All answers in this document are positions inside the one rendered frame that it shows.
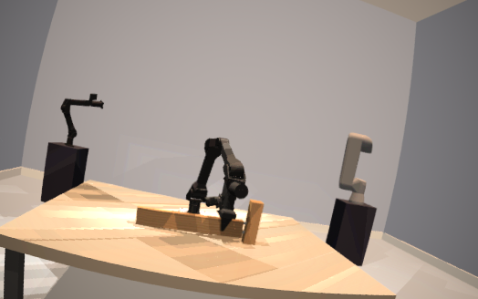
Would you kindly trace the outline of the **brown wooden post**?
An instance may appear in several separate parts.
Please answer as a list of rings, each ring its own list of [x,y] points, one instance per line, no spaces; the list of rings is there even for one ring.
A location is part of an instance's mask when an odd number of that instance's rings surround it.
[[[265,204],[262,201],[250,199],[246,216],[247,223],[244,225],[245,232],[242,237],[243,244],[255,245],[256,235],[262,219],[264,205]]]

